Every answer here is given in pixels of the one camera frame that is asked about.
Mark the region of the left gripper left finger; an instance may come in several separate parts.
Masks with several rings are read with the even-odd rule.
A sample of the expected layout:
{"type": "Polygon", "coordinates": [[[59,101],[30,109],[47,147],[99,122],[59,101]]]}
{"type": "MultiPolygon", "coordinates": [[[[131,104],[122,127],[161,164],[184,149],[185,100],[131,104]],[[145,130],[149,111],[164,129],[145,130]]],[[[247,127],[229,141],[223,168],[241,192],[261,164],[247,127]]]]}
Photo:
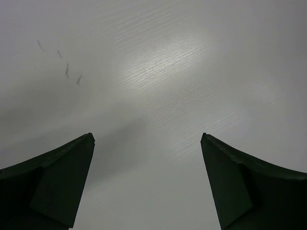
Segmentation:
{"type": "Polygon", "coordinates": [[[73,228],[94,146],[92,133],[87,133],[54,150],[1,169],[0,228],[73,228]]]}

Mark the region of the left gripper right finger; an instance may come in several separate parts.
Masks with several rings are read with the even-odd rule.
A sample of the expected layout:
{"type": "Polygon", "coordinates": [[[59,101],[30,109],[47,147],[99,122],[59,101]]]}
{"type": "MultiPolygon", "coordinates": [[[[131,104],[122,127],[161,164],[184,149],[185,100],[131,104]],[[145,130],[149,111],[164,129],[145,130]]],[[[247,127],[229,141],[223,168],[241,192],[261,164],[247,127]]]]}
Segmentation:
{"type": "Polygon", "coordinates": [[[304,172],[263,161],[206,133],[201,150],[221,229],[306,229],[304,172]]]}

